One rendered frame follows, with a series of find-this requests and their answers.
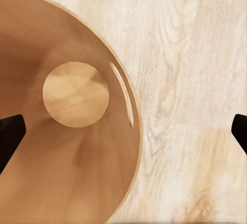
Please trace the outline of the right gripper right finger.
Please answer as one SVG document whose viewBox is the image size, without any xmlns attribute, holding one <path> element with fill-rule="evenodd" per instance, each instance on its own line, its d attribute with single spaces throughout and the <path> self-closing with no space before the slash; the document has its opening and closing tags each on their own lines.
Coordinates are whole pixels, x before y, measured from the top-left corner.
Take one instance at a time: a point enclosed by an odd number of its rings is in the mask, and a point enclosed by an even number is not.
<svg viewBox="0 0 247 224">
<path fill-rule="evenodd" d="M 247 116 L 236 114 L 231 132 L 247 154 Z"/>
</svg>

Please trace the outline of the trash can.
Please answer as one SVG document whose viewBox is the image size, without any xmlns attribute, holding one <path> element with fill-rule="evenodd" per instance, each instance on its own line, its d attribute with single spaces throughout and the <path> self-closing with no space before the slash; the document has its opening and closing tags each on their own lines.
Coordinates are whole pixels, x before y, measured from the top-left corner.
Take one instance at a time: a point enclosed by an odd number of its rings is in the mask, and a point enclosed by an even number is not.
<svg viewBox="0 0 247 224">
<path fill-rule="evenodd" d="M 108 224 L 139 170 L 140 105 L 109 43 L 53 0 L 0 0 L 0 120 L 18 114 L 0 224 Z"/>
</svg>

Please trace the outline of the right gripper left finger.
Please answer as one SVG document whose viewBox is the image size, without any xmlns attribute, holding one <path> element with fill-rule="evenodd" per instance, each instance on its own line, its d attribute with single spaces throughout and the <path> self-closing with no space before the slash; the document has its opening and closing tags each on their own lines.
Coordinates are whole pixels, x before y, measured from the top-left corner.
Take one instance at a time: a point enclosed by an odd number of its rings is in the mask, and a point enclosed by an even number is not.
<svg viewBox="0 0 247 224">
<path fill-rule="evenodd" d="M 0 120 L 0 175 L 25 134 L 26 125 L 21 114 Z"/>
</svg>

